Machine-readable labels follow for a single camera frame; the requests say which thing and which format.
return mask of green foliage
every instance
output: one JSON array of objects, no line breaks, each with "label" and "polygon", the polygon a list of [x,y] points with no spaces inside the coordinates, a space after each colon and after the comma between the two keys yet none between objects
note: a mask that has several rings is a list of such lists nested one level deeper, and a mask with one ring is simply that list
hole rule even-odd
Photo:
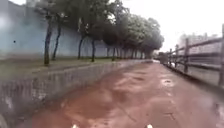
[{"label": "green foliage", "polygon": [[82,38],[89,36],[104,40],[111,47],[144,53],[159,49],[164,41],[155,19],[130,14],[121,0],[111,3],[110,0],[42,0],[42,3],[45,3],[42,7],[60,15],[61,21],[77,30]]}]

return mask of tree trunk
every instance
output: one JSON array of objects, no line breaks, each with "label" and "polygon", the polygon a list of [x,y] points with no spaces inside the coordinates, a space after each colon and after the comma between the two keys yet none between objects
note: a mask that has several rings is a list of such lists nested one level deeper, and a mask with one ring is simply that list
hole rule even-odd
[{"label": "tree trunk", "polygon": [[116,48],[116,52],[117,52],[117,58],[119,57],[119,51],[118,48]]},{"label": "tree trunk", "polygon": [[124,50],[124,59],[127,58],[127,50]]},{"label": "tree trunk", "polygon": [[79,41],[79,49],[78,49],[78,59],[81,58],[81,48],[82,48],[82,42],[84,40],[84,36],[81,37],[81,40]]},{"label": "tree trunk", "polygon": [[48,28],[47,28],[47,34],[46,34],[46,38],[45,38],[45,48],[44,48],[44,65],[45,66],[48,66],[50,63],[49,46],[50,46],[52,28],[53,28],[51,16],[47,16],[47,20],[48,20]]},{"label": "tree trunk", "polygon": [[54,48],[54,52],[52,54],[52,60],[56,60],[56,54],[57,54],[57,50],[58,50],[58,44],[59,44],[59,38],[61,36],[61,22],[60,22],[60,17],[57,16],[57,22],[58,22],[58,35],[56,38],[56,44],[55,44],[55,48]]},{"label": "tree trunk", "polygon": [[91,59],[91,62],[95,62],[95,51],[96,51],[95,40],[93,40],[92,41],[92,59]]},{"label": "tree trunk", "polygon": [[131,59],[134,59],[134,52],[135,52],[135,50],[132,50]]},{"label": "tree trunk", "polygon": [[112,57],[112,61],[115,61],[115,48],[113,48],[113,57]]},{"label": "tree trunk", "polygon": [[138,51],[135,50],[135,59],[137,59]]},{"label": "tree trunk", "polygon": [[141,59],[143,59],[143,52],[141,52]]},{"label": "tree trunk", "polygon": [[110,48],[107,47],[107,58],[109,58]]},{"label": "tree trunk", "polygon": [[120,59],[123,59],[122,55],[123,55],[123,49],[120,49]]}]

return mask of wet pavement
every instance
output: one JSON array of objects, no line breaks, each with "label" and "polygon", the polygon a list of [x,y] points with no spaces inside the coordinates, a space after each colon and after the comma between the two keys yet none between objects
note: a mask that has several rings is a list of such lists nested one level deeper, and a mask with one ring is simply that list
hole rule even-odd
[{"label": "wet pavement", "polygon": [[111,73],[17,128],[224,128],[224,101],[158,63]]}]

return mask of grass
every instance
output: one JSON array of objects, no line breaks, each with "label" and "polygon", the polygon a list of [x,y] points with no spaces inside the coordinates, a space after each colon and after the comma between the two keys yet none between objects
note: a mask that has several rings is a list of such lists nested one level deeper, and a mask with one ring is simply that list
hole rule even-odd
[{"label": "grass", "polygon": [[106,63],[110,61],[111,59],[96,58],[95,62],[92,63],[89,58],[83,58],[81,60],[74,58],[59,58],[56,61],[51,61],[50,65],[46,67],[43,65],[42,59],[2,60],[0,61],[0,80],[23,77],[29,74],[46,73],[54,70],[87,66],[90,64]]}]

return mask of overcast sky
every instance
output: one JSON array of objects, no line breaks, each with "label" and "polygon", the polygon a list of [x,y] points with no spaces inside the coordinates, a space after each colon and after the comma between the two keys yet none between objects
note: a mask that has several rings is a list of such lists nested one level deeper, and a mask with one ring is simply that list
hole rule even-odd
[{"label": "overcast sky", "polygon": [[[18,4],[26,0],[11,0]],[[224,0],[123,0],[131,13],[152,17],[161,25],[165,37],[162,51],[174,48],[186,33],[221,34]]]}]

